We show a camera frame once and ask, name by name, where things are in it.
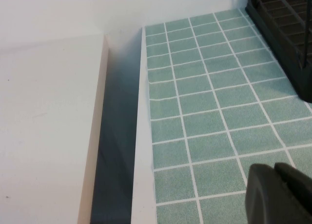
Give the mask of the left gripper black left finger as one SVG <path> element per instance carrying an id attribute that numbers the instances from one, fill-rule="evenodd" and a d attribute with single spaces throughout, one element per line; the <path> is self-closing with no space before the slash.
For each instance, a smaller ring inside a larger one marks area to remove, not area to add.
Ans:
<path id="1" fill-rule="evenodd" d="M 286 183 L 265 164 L 249 169 L 245 208 L 249 224 L 298 224 L 298 202 Z"/>

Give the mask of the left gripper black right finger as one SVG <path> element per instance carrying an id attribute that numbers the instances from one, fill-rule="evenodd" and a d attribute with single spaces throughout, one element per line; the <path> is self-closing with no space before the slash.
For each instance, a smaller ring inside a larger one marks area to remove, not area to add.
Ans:
<path id="1" fill-rule="evenodd" d="M 274 170 L 287 188 L 293 205 L 290 211 L 295 224 L 312 222 L 312 179 L 287 163 L 275 163 Z"/>

